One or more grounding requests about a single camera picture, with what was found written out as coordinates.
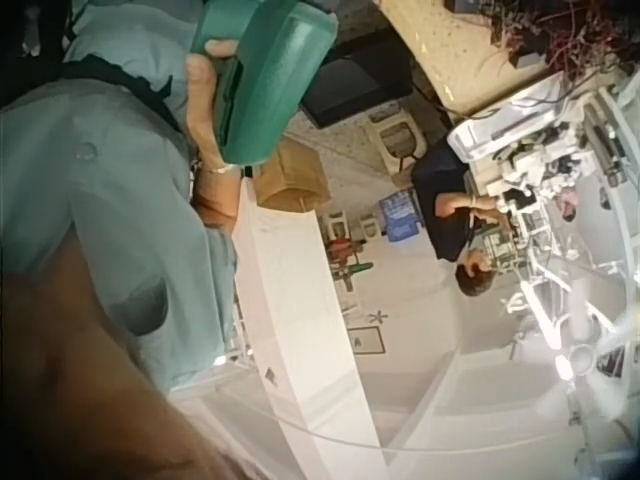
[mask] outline white column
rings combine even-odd
[[[234,243],[247,335],[273,411],[306,478],[388,480],[379,450],[308,433],[380,446],[315,213],[259,208],[253,185],[245,180]]]

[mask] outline floor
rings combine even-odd
[[[344,1],[338,10],[338,16],[338,43],[390,26],[377,7],[366,0]],[[432,89],[417,64],[414,68],[414,80],[427,98],[430,98]],[[413,115],[428,144],[433,144],[445,135],[446,128],[440,113],[420,93],[416,92],[400,103]],[[382,105],[374,110],[388,107],[390,105]],[[377,213],[378,202],[398,190],[391,181],[382,158],[363,130],[366,115],[373,113],[375,112],[365,112],[332,127],[318,130],[304,113],[298,112],[286,132],[320,154],[332,200],[319,213],[344,210],[356,238],[359,234],[359,216]]]

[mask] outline dark hair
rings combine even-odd
[[[578,209],[577,209],[577,208],[574,208],[574,209],[573,209],[573,211],[572,211],[571,213],[569,213],[569,214],[567,214],[567,215],[562,215],[562,219],[563,219],[565,222],[569,222],[569,223],[571,223],[571,222],[573,222],[573,221],[576,219],[576,215],[577,215],[577,214],[578,214]]]
[[[478,265],[473,265],[473,277],[467,273],[464,265],[458,265],[456,268],[456,281],[460,291],[467,297],[477,297],[491,288],[493,279],[496,278],[495,270],[483,272]]]

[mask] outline wooden table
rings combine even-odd
[[[490,44],[477,16],[455,16],[444,0],[379,0],[381,11],[405,41],[442,104],[473,114],[544,74],[544,67],[514,69],[506,50]]]

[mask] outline cardboard box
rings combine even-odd
[[[288,137],[254,168],[253,183],[258,205],[271,210],[309,212],[331,199],[318,152]]]

